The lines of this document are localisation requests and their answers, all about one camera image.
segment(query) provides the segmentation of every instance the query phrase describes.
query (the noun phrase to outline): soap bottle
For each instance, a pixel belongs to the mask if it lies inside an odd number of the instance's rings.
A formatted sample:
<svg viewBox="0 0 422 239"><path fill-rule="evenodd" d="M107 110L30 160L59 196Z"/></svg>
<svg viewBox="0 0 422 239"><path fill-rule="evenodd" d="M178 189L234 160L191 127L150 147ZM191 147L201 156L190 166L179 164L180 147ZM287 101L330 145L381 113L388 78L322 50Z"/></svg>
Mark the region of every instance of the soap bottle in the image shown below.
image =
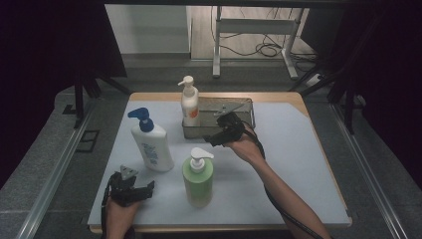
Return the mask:
<svg viewBox="0 0 422 239"><path fill-rule="evenodd" d="M204 207L212 198L214 155L200 147L191 150L191 156L183 162L183 178L186 195L191 205Z"/></svg>
<svg viewBox="0 0 422 239"><path fill-rule="evenodd" d="M131 129L134 140L142 154L145 166L156 171L168 171L174 166L168 147L167 132L149 118L147 108L140 108L127 114L138 118L139 124Z"/></svg>
<svg viewBox="0 0 422 239"><path fill-rule="evenodd" d="M199 93L193 86L193 78L186 76L178 86L184 85L181 106L183 111L184 126L200 126L199 120Z"/></svg>

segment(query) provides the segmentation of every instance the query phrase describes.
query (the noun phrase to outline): floor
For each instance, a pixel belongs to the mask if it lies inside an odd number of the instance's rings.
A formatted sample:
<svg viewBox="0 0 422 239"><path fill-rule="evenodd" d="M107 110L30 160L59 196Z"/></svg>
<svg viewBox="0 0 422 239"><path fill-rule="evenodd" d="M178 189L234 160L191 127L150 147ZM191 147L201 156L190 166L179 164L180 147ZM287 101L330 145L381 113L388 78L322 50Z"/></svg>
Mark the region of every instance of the floor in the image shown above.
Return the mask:
<svg viewBox="0 0 422 239"><path fill-rule="evenodd" d="M211 9L203 10L205 15ZM197 58L209 59L208 56L209 53L198 54ZM210 61L134 56L125 56L124 61L128 77L117 80L135 92L180 92L176 83L185 75L195 77L201 92L283 92L294 83L280 60L223 61L219 80L211 76ZM73 89L57 95L55 110L45 127L0 191L0 238L16 238L18 233L27 232L23 225L29 219L33 219L29 223L35 225L34 230L20 238L99 238L89 231L87 220L128 96L98 82L102 96L98 99L85 96L87 121L80 130L73 129L75 116L64 114L66 106L74 104ZM355 135L347 133L341 123L341 105L332 106L326 101L328 91L329 86L320 89L307 96L305 102L353 219L349 228L330 228L331 235L334 238L422 238L421 190L359 110L354 112ZM79 142L84 130L100 132L91 152L77 152L86 149L86 145L70 141L73 138ZM54 177L52 171L63 174ZM39 208L45 208L45 216ZM259 231L146 233L136 237L221 239L290 238L290 235L283 231Z"/></svg>

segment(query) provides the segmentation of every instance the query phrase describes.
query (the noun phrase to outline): lotion bottle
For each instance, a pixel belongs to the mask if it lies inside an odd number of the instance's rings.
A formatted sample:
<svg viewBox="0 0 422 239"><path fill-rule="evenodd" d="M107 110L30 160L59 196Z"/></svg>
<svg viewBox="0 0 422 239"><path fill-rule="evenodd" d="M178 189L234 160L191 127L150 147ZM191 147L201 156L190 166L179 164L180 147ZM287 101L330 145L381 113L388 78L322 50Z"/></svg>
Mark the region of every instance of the lotion bottle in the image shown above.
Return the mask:
<svg viewBox="0 0 422 239"><path fill-rule="evenodd" d="M192 206L204 207L212 198L214 155L200 147L192 148L190 154L182 166L187 199Z"/></svg>
<svg viewBox="0 0 422 239"><path fill-rule="evenodd" d="M178 86L184 85L181 106L183 111L184 126L200 126L199 120L199 93L193 86L193 78L186 76Z"/></svg>
<svg viewBox="0 0 422 239"><path fill-rule="evenodd" d="M147 108L140 108L127 114L138 118L139 124L131 129L134 140L146 167L155 171L168 171L174 166L167 141L167 132L149 118Z"/></svg>

